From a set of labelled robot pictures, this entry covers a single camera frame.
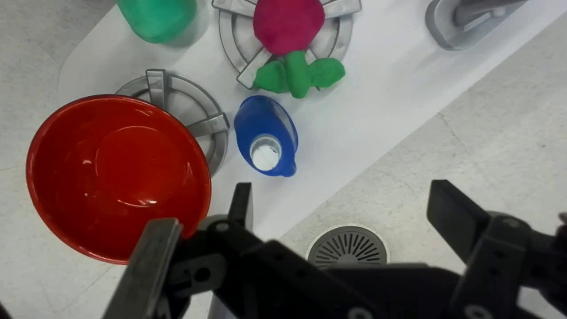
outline stove burner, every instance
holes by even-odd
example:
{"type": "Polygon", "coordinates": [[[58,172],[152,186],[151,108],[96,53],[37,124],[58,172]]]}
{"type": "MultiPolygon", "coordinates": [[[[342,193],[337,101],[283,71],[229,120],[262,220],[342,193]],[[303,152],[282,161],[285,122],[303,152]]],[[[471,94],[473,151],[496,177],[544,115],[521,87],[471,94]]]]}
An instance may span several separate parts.
{"type": "MultiPolygon", "coordinates": [[[[306,51],[308,64],[322,57],[342,60],[351,42],[353,14],[361,11],[360,0],[321,2],[328,23],[319,32],[312,48],[306,51]]],[[[239,73],[237,81],[246,89],[253,89],[257,69],[268,64],[271,58],[271,53],[262,48],[253,35],[252,18],[255,11],[255,0],[213,0],[213,7],[220,11],[220,39],[230,64],[239,73]]]]}
{"type": "Polygon", "coordinates": [[[206,158],[211,175],[214,175],[227,152],[229,120],[204,89],[186,78],[167,74],[163,69],[147,69],[145,76],[128,81],[117,94],[151,101],[154,106],[175,115],[195,138],[211,136],[209,147],[200,145],[204,151],[207,149],[206,158]],[[175,97],[174,94],[177,97],[184,96],[184,101],[170,103],[175,97]]]}

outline red bowl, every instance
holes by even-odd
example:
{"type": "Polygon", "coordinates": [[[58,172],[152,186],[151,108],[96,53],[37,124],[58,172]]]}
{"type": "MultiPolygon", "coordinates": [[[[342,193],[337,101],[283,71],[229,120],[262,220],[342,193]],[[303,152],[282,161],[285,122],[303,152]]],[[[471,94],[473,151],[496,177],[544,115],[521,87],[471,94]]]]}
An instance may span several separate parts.
{"type": "Polygon", "coordinates": [[[27,182],[44,223],[74,250],[126,262],[152,218],[195,232],[211,204],[197,140],[172,115],[122,96],[57,110],[35,133],[27,182]]]}

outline sink drain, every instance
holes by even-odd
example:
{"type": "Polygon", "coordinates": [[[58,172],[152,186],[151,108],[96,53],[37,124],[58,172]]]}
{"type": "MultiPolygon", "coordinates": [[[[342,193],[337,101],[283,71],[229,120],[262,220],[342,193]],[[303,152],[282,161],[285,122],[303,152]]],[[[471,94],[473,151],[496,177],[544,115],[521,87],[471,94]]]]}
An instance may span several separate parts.
{"type": "Polygon", "coordinates": [[[367,267],[386,264],[384,243],[363,227],[338,227],[322,234],[308,252],[317,267],[367,267]]]}

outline bottle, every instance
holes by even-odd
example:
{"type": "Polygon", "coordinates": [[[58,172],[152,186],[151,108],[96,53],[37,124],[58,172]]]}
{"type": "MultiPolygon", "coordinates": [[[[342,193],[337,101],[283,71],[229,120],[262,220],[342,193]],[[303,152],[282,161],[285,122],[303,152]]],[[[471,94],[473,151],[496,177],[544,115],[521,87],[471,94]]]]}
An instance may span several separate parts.
{"type": "Polygon", "coordinates": [[[195,0],[117,0],[131,30],[149,42],[170,42],[193,21],[195,0]]]}
{"type": "Polygon", "coordinates": [[[296,174],[298,131],[280,103],[266,96],[244,99],[234,117],[234,131],[250,166],[266,175],[296,174]]]}

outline bowl rim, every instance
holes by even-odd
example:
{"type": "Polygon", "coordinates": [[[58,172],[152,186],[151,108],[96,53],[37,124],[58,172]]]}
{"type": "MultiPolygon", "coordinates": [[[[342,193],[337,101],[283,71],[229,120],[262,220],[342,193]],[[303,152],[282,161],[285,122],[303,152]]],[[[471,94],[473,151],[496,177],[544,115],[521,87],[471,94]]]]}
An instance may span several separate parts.
{"type": "MultiPolygon", "coordinates": [[[[182,131],[186,131],[188,135],[188,142],[190,142],[190,147],[195,149],[200,156],[195,156],[191,159],[191,166],[200,166],[202,170],[206,170],[202,175],[211,175],[209,174],[209,165],[206,161],[206,156],[197,142],[197,138],[174,117],[170,115],[168,112],[143,101],[143,99],[136,99],[136,97],[129,97],[129,96],[119,96],[119,94],[97,94],[97,96],[87,96],[87,97],[80,97],[80,99],[74,99],[74,101],[69,101],[66,103],[64,106],[57,108],[41,126],[39,129],[35,131],[32,142],[30,142],[30,147],[28,147],[28,152],[27,152],[27,163],[25,163],[25,175],[27,175],[27,188],[28,188],[28,193],[30,193],[30,198],[34,202],[34,207],[39,214],[39,218],[48,225],[48,229],[60,239],[64,241],[69,248],[73,248],[74,252],[80,252],[87,257],[92,257],[92,259],[97,259],[97,260],[103,260],[103,262],[110,262],[110,264],[128,264],[129,257],[128,259],[115,259],[115,257],[106,257],[106,255],[101,255],[101,253],[96,253],[92,250],[89,250],[87,246],[81,246],[76,239],[73,239],[71,236],[67,236],[58,225],[57,221],[53,221],[53,218],[50,218],[50,213],[46,207],[41,205],[41,200],[39,200],[39,193],[37,193],[37,188],[35,188],[35,182],[34,182],[34,166],[35,166],[35,156],[39,152],[39,147],[41,147],[41,140],[42,136],[53,127],[53,124],[67,112],[71,110],[76,110],[76,108],[81,108],[85,106],[85,103],[90,103],[90,101],[105,101],[105,99],[112,99],[112,101],[128,101],[135,106],[142,106],[142,108],[152,108],[154,112],[158,112],[165,120],[168,120],[172,126],[179,126],[182,127],[182,131]]],[[[204,179],[204,207],[200,211],[200,218],[204,218],[207,213],[209,213],[209,207],[211,207],[211,177],[209,179],[204,179]]]]}

